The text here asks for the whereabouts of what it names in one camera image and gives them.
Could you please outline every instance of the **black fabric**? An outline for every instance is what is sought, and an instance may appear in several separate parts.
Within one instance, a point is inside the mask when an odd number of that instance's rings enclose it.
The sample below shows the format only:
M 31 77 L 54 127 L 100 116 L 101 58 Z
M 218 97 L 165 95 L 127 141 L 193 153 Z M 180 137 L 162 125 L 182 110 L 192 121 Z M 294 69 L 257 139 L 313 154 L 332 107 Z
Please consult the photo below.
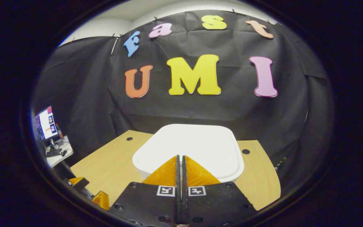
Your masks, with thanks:
M 218 15 L 225 30 L 206 30 L 201 17 Z M 274 35 L 259 35 L 246 20 L 256 20 Z M 152 28 L 172 23 L 167 36 L 149 38 Z M 124 42 L 140 31 L 139 48 L 127 57 Z M 131 129 L 155 133 L 174 124 L 221 125 L 237 140 L 258 140 L 278 170 L 282 196 L 298 187 L 325 157 L 331 127 L 331 94 L 323 66 L 311 49 L 284 26 L 220 10 L 178 13 L 149 22 L 116 38 L 95 37 L 63 45 L 42 71 L 34 99 L 35 111 L 49 105 L 74 154 L 70 165 Z M 191 68 L 205 54 L 219 57 L 216 64 L 220 95 L 187 91 L 169 94 L 167 60 L 183 57 Z M 254 94 L 257 76 L 251 56 L 270 58 L 278 96 Z M 152 65 L 147 94 L 132 99 L 125 92 L 124 73 Z

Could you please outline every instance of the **desk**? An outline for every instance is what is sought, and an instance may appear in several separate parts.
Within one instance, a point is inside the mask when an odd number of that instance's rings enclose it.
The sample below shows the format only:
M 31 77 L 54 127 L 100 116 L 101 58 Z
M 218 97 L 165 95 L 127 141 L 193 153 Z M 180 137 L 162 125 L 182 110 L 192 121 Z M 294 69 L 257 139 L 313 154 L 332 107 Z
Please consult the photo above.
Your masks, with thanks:
M 51 168 L 53 168 L 56 164 L 59 164 L 60 162 L 64 161 L 64 159 L 71 156 L 74 151 L 72 150 L 71 144 L 69 144 L 69 140 L 67 136 L 64 136 L 63 138 L 56 141 L 56 143 L 59 145 L 59 148 L 62 149 L 62 151 L 66 151 L 66 154 L 62 157 L 61 155 L 54 156 L 54 157 L 48 157 L 47 158 L 47 164 Z
M 132 162 L 134 153 L 153 134 L 128 130 L 71 167 L 76 177 L 85 177 L 86 189 L 96 195 L 100 190 L 109 196 L 112 205 L 132 181 L 143 179 Z M 277 173 L 257 140 L 238 141 L 245 169 L 235 184 L 256 210 L 266 207 L 281 196 Z

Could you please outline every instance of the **white wall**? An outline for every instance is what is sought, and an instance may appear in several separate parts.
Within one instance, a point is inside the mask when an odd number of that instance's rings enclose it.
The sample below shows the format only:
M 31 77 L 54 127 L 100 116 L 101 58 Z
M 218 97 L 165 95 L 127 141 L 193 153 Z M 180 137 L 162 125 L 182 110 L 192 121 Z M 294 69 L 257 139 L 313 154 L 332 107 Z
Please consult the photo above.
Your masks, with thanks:
M 135 19 L 130 26 L 130 30 L 146 24 L 147 22 L 153 21 L 154 17 L 165 17 L 175 13 L 181 13 L 185 11 L 193 11 L 193 10 L 205 10 L 205 9 L 214 9 L 214 10 L 225 10 L 232 11 L 235 10 L 237 13 L 246 14 L 249 16 L 257 17 L 259 19 L 270 21 L 272 24 L 277 23 L 276 20 L 267 16 L 265 13 L 255 9 L 251 6 L 242 6 L 241 4 L 223 2 L 223 1 L 215 1 L 215 0 L 193 0 L 193 1 L 185 1 L 179 2 L 175 4 L 171 4 L 168 6 L 161 7 L 159 9 L 153 10 L 137 19 Z
M 146 0 L 144 3 L 153 4 L 151 0 Z M 217 1 L 217 0 L 193 0 L 193 1 L 180 1 L 177 3 L 170 3 L 167 6 L 159 7 L 155 10 L 147 10 L 147 12 L 137 17 L 134 21 L 119 19 L 112 17 L 110 18 L 110 10 L 104 12 L 104 18 L 96 16 L 94 19 L 83 24 L 77 30 L 75 30 L 70 36 L 68 36 L 61 44 L 69 43 L 74 38 L 75 40 L 94 37 L 94 36 L 112 36 L 113 33 L 116 33 L 116 36 L 120 33 L 124 34 L 129 32 L 130 30 L 139 27 L 143 24 L 146 24 L 150 21 L 154 20 L 154 17 L 165 17 L 175 13 L 181 13 L 185 11 L 192 10 L 205 10 L 205 9 L 214 9 L 214 10 L 226 10 L 232 11 L 234 9 L 237 13 L 246 14 L 249 16 L 257 17 L 259 19 L 269 21 L 272 24 L 277 23 L 276 20 L 269 17 L 265 13 L 262 13 L 258 9 L 255 9 L 249 5 L 236 4 L 231 2 Z
M 113 33 L 118 36 L 120 33 L 127 33 L 130 30 L 130 25 L 131 21 L 117 18 L 92 19 L 72 32 L 60 46 L 71 42 L 74 38 L 79 40 L 94 36 L 112 36 Z

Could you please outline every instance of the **orange letter u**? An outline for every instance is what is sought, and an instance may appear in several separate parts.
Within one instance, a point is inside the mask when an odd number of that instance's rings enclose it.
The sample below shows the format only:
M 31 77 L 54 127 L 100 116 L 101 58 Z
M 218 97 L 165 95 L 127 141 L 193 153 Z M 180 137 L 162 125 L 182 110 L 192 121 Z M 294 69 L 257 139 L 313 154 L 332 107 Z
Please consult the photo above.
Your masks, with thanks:
M 148 92 L 149 88 L 149 72 L 152 66 L 142 66 L 140 71 L 142 73 L 142 85 L 140 89 L 134 88 L 134 77 L 137 73 L 136 69 L 130 69 L 124 73 L 125 75 L 125 93 L 131 98 L 141 98 Z

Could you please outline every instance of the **bottle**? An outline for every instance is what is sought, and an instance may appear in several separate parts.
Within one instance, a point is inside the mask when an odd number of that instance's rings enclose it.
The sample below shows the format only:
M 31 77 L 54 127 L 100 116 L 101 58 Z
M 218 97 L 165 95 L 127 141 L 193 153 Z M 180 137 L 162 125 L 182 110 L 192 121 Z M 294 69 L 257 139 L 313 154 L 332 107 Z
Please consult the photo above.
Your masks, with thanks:
M 64 138 L 64 136 L 62 135 L 61 129 L 58 126 L 58 123 L 56 123 L 56 128 L 57 128 L 57 133 L 60 136 L 60 138 Z

